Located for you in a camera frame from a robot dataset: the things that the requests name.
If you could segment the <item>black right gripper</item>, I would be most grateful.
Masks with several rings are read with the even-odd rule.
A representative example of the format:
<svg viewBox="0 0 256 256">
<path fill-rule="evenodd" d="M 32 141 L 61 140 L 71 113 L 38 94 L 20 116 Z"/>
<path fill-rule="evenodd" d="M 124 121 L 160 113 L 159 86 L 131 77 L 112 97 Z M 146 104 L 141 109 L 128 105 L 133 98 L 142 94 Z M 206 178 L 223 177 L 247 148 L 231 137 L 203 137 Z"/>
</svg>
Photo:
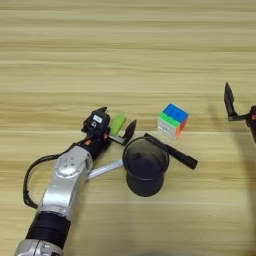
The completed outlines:
<svg viewBox="0 0 256 256">
<path fill-rule="evenodd" d="M 231 90 L 229 83 L 225 84 L 224 102 L 225 102 L 226 110 L 228 113 L 228 120 L 236 121 L 238 114 L 236 113 L 234 105 L 233 105 L 234 96 L 233 96 L 233 92 Z M 256 142 L 256 105 L 251 107 L 248 114 L 240 115 L 239 119 L 246 121 L 246 124 L 250 128 L 250 131 L 252 133 L 252 137 L 253 137 L 254 141 Z"/>
</svg>

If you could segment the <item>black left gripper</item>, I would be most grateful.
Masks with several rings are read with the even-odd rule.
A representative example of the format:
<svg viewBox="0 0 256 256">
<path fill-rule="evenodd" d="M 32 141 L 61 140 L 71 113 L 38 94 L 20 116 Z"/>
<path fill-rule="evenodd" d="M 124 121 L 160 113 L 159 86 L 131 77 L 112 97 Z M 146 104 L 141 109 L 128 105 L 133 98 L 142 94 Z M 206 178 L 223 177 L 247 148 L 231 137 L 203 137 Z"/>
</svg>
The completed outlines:
<svg viewBox="0 0 256 256">
<path fill-rule="evenodd" d="M 105 113 L 107 107 L 101 107 L 94 112 Z M 102 152 L 104 152 L 111 144 L 111 142 L 116 142 L 120 145 L 126 145 L 132 138 L 137 121 L 132 121 L 125 130 L 123 138 L 117 135 L 112 135 L 107 132 L 102 134 L 95 134 L 93 136 L 87 136 L 82 142 L 81 147 L 86 149 L 93 160 L 95 160 Z"/>
</svg>

